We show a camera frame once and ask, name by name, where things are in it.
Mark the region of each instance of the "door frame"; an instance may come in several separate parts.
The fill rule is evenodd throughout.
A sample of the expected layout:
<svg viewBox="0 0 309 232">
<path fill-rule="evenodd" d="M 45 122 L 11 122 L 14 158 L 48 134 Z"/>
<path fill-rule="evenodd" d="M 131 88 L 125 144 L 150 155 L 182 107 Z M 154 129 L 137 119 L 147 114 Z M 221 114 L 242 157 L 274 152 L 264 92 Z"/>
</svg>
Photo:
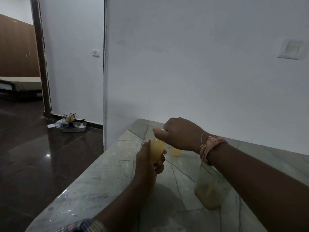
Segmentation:
<svg viewBox="0 0 309 232">
<path fill-rule="evenodd" d="M 39 66 L 40 66 L 42 93 L 44 102 L 44 116 L 48 119 L 51 119 L 52 104 L 50 101 L 50 93 L 49 93 L 49 82 L 48 82 L 48 72 L 45 58 L 45 43 L 44 43 L 44 35 L 43 35 L 43 27 L 41 19 L 40 0 L 30 0 L 30 4 L 33 16 L 33 26 L 36 33 L 37 52 L 39 55 Z"/>
</svg>

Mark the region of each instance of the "glossy floor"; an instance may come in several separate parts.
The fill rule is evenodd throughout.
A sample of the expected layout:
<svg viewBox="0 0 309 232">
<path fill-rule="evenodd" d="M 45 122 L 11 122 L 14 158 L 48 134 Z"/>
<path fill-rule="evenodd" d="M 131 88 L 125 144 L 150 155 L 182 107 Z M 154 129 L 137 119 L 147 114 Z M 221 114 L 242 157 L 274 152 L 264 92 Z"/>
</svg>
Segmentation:
<svg viewBox="0 0 309 232">
<path fill-rule="evenodd" d="M 43 101 L 0 99 L 0 224 L 24 231 L 103 152 L 102 130 L 47 128 Z"/>
</svg>

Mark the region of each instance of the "black baseboard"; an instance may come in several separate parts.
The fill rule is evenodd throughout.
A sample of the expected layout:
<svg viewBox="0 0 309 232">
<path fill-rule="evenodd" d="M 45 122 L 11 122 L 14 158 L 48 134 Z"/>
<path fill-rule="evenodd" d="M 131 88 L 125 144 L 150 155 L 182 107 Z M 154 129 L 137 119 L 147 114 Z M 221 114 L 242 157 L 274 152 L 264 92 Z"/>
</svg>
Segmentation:
<svg viewBox="0 0 309 232">
<path fill-rule="evenodd" d="M 50 117 L 47 117 L 45 112 L 43 113 L 43 115 L 44 115 L 44 117 L 46 117 L 47 119 L 60 120 L 60 119 L 63 118 L 62 116 L 55 115 L 55 114 L 51 114 Z M 95 128 L 95 129 L 103 129 L 103 125 L 96 124 L 96 123 L 92 123 L 92 122 L 88 122 L 88 121 L 86 121 L 86 123 L 87 123 L 87 127 L 91 127 L 91 128 Z"/>
</svg>

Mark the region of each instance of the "bed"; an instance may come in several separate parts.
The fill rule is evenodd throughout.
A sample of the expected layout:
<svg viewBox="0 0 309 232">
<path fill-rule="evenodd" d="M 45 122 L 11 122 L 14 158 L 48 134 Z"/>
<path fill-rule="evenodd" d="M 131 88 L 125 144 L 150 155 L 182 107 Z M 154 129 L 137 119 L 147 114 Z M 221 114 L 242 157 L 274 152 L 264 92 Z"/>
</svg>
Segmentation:
<svg viewBox="0 0 309 232">
<path fill-rule="evenodd" d="M 0 92 L 14 98 L 42 97 L 40 77 L 5 77 L 0 76 Z"/>
</svg>

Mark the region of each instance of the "switch plate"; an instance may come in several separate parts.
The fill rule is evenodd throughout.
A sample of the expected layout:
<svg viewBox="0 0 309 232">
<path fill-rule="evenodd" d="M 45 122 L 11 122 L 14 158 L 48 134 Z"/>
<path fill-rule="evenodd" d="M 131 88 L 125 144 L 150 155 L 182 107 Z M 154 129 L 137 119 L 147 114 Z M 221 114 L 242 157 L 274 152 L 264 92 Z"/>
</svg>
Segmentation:
<svg viewBox="0 0 309 232">
<path fill-rule="evenodd" d="M 278 58 L 298 60 L 302 58 L 305 42 L 296 39 L 285 39 L 280 47 Z"/>
<path fill-rule="evenodd" d="M 98 49 L 93 49 L 93 50 L 92 50 L 92 56 L 93 56 L 93 57 L 100 57 L 100 50 L 98 50 Z"/>
</svg>

